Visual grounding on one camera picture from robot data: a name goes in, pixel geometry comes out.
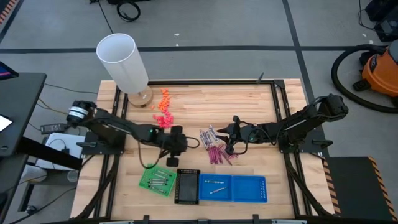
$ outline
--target orange shop vacuum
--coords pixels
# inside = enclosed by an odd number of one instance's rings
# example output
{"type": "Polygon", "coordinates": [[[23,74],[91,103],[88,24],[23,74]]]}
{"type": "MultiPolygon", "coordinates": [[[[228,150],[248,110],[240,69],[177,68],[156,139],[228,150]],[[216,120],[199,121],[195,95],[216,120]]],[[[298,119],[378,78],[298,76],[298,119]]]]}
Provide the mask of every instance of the orange shop vacuum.
{"type": "Polygon", "coordinates": [[[352,101],[372,110],[384,113],[398,113],[398,40],[390,46],[380,47],[363,44],[343,52],[331,68],[331,79],[336,89],[352,101]],[[391,97],[393,105],[388,107],[369,102],[348,91],[339,81],[337,71],[340,63],[354,52],[364,51],[359,61],[363,66],[362,80],[353,84],[354,90],[372,89],[391,97]]]}

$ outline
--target metal frame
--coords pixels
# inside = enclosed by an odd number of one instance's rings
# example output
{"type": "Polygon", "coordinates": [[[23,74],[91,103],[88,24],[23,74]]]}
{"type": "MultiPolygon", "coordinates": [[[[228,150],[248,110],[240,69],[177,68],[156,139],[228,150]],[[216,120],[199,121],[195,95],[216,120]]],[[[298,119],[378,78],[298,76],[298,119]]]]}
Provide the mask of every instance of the metal frame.
{"type": "MultiPolygon", "coordinates": [[[[275,113],[277,116],[277,120],[280,121],[282,119],[282,115],[280,113],[280,106],[279,106],[279,99],[277,96],[277,90],[276,87],[280,88],[280,92],[282,93],[282,100],[284,104],[284,109],[286,112],[286,116],[290,116],[290,111],[289,111],[289,102],[287,101],[287,94],[285,90],[285,85],[283,80],[261,80],[259,83],[257,83],[257,80],[255,79],[244,79],[244,80],[150,80],[148,85],[150,86],[157,86],[157,85],[253,85],[253,84],[259,84],[259,85],[270,85],[271,87],[271,92],[272,92],[272,99],[274,100],[274,106],[275,106],[275,113]]],[[[113,112],[117,111],[118,107],[118,102],[119,102],[119,93],[120,90],[117,88],[116,94],[115,94],[115,99],[114,99],[114,106],[113,106],[113,112]]],[[[126,118],[126,113],[127,113],[127,97],[125,95],[124,101],[123,101],[123,108],[122,108],[122,118],[126,118]]],[[[285,162],[286,160],[290,160],[290,154],[284,153],[284,158],[285,162]]],[[[117,166],[119,165],[119,160],[120,160],[120,155],[115,155],[114,156],[114,162],[117,162],[117,166]]],[[[303,170],[302,170],[302,164],[300,160],[299,153],[295,154],[295,161],[296,161],[296,167],[298,169],[298,175],[302,180],[304,180],[303,176],[303,170]]],[[[104,158],[102,170],[101,170],[101,177],[102,180],[104,176],[106,175],[106,171],[108,170],[108,161],[104,158]]],[[[113,199],[114,199],[114,193],[115,193],[115,186],[116,186],[116,178],[112,180],[111,186],[109,188],[109,197],[108,197],[108,202],[107,202],[107,208],[106,208],[106,218],[111,218],[112,214],[112,209],[113,209],[113,199]]],[[[292,206],[294,210],[295,217],[300,215],[300,209],[299,209],[299,201],[297,198],[297,192],[295,189],[295,184],[293,178],[287,174],[287,178],[289,181],[289,189],[290,189],[290,196],[292,199],[292,206]]],[[[304,205],[305,205],[305,211],[311,211],[311,207],[308,203],[308,200],[306,197],[303,195],[304,198],[304,205]]],[[[101,208],[101,201],[97,203],[96,210],[94,213],[94,217],[98,217],[100,214],[100,208],[101,208]]],[[[258,218],[258,215],[253,216],[254,219],[252,220],[212,220],[212,223],[270,223],[271,220],[260,220],[258,218]]],[[[154,222],[151,221],[151,223],[208,223],[209,220],[156,220],[154,222]]],[[[149,217],[146,217],[143,219],[143,221],[137,221],[135,220],[134,223],[148,223],[149,222],[149,217]]]]}

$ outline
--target black desk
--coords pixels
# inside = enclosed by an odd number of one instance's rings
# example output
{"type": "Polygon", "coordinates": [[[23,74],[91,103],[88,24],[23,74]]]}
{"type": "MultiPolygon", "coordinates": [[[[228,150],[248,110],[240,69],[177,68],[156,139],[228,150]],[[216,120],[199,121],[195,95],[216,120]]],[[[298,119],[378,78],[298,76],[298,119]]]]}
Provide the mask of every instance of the black desk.
{"type": "MultiPolygon", "coordinates": [[[[0,132],[0,193],[19,183],[28,156],[72,169],[81,166],[82,159],[23,137],[45,78],[46,74],[43,73],[20,73],[18,78],[0,81],[0,114],[13,121],[0,132]]],[[[0,213],[0,223],[6,217],[15,191],[16,188],[7,191],[7,202],[0,213]]]]}

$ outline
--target white cylinder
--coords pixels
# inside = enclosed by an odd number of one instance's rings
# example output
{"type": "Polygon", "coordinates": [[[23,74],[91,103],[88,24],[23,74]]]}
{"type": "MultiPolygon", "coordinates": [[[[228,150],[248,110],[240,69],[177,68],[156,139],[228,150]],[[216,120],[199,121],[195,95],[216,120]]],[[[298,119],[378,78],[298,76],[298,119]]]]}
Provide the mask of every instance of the white cylinder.
{"type": "Polygon", "coordinates": [[[32,180],[32,182],[43,181],[47,176],[47,171],[40,167],[26,165],[22,172],[21,181],[32,180]]]}
{"type": "Polygon", "coordinates": [[[148,85],[148,74],[137,45],[127,34],[111,34],[97,45],[96,53],[121,91],[135,94],[148,85]]]}

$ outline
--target blue tray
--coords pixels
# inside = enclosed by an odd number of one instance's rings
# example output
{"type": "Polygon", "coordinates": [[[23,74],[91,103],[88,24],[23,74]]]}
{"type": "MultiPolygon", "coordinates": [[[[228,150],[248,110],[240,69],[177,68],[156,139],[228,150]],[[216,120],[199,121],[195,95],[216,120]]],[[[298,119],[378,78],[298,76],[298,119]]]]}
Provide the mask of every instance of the blue tray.
{"type": "Polygon", "coordinates": [[[200,200],[222,202],[268,202],[266,178],[263,176],[201,174],[199,181],[200,200]],[[224,183],[205,183],[206,180],[220,181],[224,183]],[[227,188],[213,194],[210,193],[222,187],[227,188]]]}

